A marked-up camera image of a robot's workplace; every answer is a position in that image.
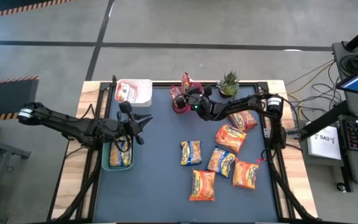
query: potted plant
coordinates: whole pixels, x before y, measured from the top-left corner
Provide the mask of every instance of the potted plant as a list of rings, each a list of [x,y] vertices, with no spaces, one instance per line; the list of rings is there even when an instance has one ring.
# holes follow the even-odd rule
[[[235,99],[239,94],[239,77],[237,72],[231,70],[228,75],[224,74],[223,80],[218,82],[219,93],[223,98],[234,97]]]

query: dark blue mat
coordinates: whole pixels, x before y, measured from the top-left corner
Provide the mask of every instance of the dark blue mat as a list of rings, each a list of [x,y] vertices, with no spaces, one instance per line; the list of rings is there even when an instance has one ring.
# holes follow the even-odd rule
[[[240,96],[254,94],[254,87],[241,87]],[[214,100],[224,101],[218,90]],[[110,117],[118,104],[112,102]],[[232,187],[230,178],[216,174],[215,201],[191,202],[192,169],[205,170],[214,139],[224,121],[203,121],[195,112],[175,114],[168,87],[153,89],[152,106],[134,108],[135,113],[152,114],[153,120],[141,134],[145,144],[135,145],[134,165],[119,172],[101,171],[94,222],[276,222],[277,212],[269,168],[262,162],[257,170],[256,189]],[[260,122],[259,116],[251,111]],[[203,163],[181,166],[180,143],[202,140]],[[256,162],[264,149],[262,125],[248,132],[240,160]]]

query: yellow black caution stripe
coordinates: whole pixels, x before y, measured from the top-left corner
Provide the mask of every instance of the yellow black caution stripe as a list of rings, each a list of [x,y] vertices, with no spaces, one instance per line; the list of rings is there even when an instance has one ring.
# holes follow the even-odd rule
[[[18,13],[18,12],[25,12],[25,11],[29,11],[29,10],[33,10],[33,9],[40,9],[42,7],[52,6],[52,5],[70,2],[70,1],[75,1],[75,0],[52,0],[52,1],[46,1],[46,2],[32,4],[29,6],[17,7],[14,9],[6,9],[3,11],[0,11],[0,16],[10,15],[10,14]]]
[[[0,83],[8,83],[8,82],[19,82],[19,81],[27,81],[27,80],[38,80],[38,76],[33,77],[20,77],[20,78],[8,78],[5,80],[0,80]]]
[[[27,81],[27,80],[39,80],[38,76],[33,77],[19,77],[19,78],[8,78],[5,80],[0,80],[0,83],[8,83],[8,82],[20,82],[20,81]],[[6,119],[16,119],[19,112],[16,113],[8,113],[8,114],[0,114],[0,121]]]

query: desk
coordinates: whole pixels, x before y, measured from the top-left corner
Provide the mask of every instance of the desk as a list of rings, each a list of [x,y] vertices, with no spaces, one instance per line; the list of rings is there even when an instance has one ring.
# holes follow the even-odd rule
[[[255,80],[252,81],[242,81],[242,82],[258,82]],[[282,80],[262,80],[260,82],[267,82],[269,92],[278,93],[283,97],[287,97],[287,93],[285,90],[285,85]],[[101,82],[84,82],[83,89],[81,92],[80,102],[78,104],[78,109],[76,113],[76,117],[81,117],[89,104],[92,103],[96,106],[96,102],[99,95],[99,87]],[[106,98],[107,96],[103,96],[102,100],[102,110],[101,116],[103,116],[104,109],[106,107]],[[284,104],[283,118],[282,123],[285,128],[290,129],[293,128],[293,117],[291,115],[290,106],[288,104]],[[299,146],[298,142],[294,139],[287,140],[288,143]],[[67,153],[79,148],[80,145],[75,141],[70,141],[67,147]],[[49,213],[48,218],[57,218],[60,216],[67,206],[71,203],[71,201],[75,198],[81,187],[81,181],[83,178],[85,160],[86,160],[87,150],[83,149],[75,154],[72,154],[68,157],[62,167],[62,173],[59,176],[57,189],[55,192],[55,198],[52,200],[51,211]],[[306,210],[312,215],[317,217],[316,208],[314,205],[313,196],[311,193],[308,176],[306,173],[306,168],[303,163],[302,154],[297,149],[292,149],[287,147],[283,150],[283,160],[285,163],[285,171],[287,173],[288,182],[291,188],[291,191],[295,194],[300,203],[306,208]],[[84,207],[82,209],[82,215],[85,217],[88,214],[88,206],[90,200],[90,192],[88,191],[85,197]],[[287,200],[279,190],[280,204],[283,208],[283,216],[288,217]]]

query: concrete floor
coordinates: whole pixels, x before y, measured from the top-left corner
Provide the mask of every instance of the concrete floor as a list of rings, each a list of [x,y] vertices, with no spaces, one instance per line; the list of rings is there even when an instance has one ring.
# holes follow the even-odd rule
[[[77,0],[0,17],[0,40],[96,42],[108,1]],[[116,0],[103,41],[329,47],[357,33],[356,0]],[[0,45],[0,78],[39,75],[37,100],[74,115],[92,53],[93,47]],[[110,80],[113,74],[177,80],[184,71],[193,79],[216,80],[237,70],[243,80],[288,83],[331,59],[330,52],[102,47],[92,80]],[[331,72],[336,78],[335,67]],[[296,90],[308,78],[287,90]],[[313,83],[329,83],[327,73]],[[296,95],[316,94],[307,86]],[[328,104],[320,99],[305,106],[327,109]],[[306,114],[313,119],[321,115]],[[47,128],[0,124],[2,141],[32,151],[28,161],[12,161],[15,171],[0,188],[0,217],[7,216],[8,223],[44,221],[67,141]],[[354,193],[342,194],[334,188],[330,168],[306,168],[319,216],[358,223],[358,186]]]

